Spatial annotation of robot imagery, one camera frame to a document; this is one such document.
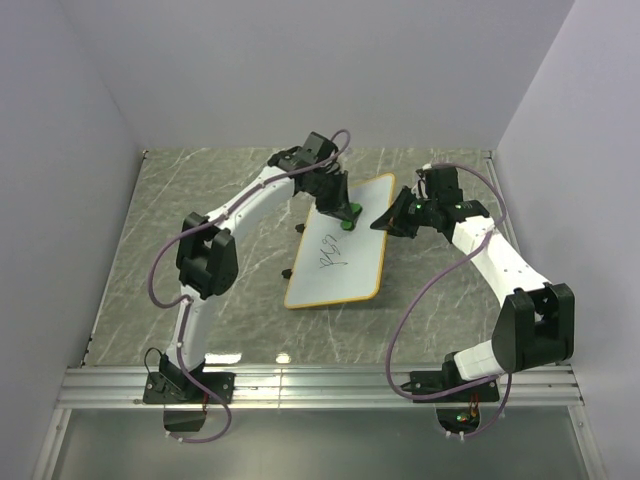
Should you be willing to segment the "yellow framed whiteboard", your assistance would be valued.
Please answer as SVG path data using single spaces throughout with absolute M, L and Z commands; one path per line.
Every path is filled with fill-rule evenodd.
M 353 230 L 311 207 L 284 297 L 289 310 L 366 301 L 381 286 L 387 233 L 370 225 L 392 203 L 395 175 L 385 173 L 349 188 L 362 207 Z

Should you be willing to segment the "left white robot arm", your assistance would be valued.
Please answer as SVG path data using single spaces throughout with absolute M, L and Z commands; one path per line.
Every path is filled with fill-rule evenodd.
M 340 135 L 344 143 L 338 146 L 335 136 Z M 158 252 L 147 277 L 147 291 L 155 306 L 179 308 L 166 352 L 168 363 L 177 368 L 169 375 L 166 388 L 178 401 L 190 402 L 201 393 L 203 379 L 195 370 L 204 364 L 206 355 L 206 309 L 235 283 L 239 244 L 266 215 L 296 194 L 305 193 L 313 197 L 321 214 L 357 223 L 361 210 L 350 205 L 348 173 L 339 163 L 351 135 L 341 129 L 335 136 L 326 138 L 312 132 L 303 145 L 276 152 L 232 199 L 205 215 L 189 214 L 182 232 Z M 160 259 L 173 245 L 178 246 L 180 294 L 175 300 L 162 301 L 154 291 L 154 275 Z

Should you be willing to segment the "green whiteboard eraser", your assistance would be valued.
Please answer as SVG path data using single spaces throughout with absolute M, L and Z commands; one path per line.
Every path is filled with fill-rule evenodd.
M 343 218 L 341 219 L 340 228 L 344 231 L 353 231 L 361 213 L 362 206 L 360 204 L 350 203 L 344 212 Z

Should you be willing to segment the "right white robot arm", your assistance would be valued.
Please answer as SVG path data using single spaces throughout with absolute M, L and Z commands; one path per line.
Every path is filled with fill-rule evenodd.
M 504 216 L 492 218 L 478 200 L 467 200 L 459 185 L 463 165 L 426 164 L 417 182 L 405 186 L 371 229 L 415 238 L 430 227 L 458 249 L 494 293 L 500 312 L 490 339 L 456 352 L 443 364 L 441 386 L 455 400 L 477 385 L 570 359 L 575 345 L 575 296 L 531 267 L 500 231 Z

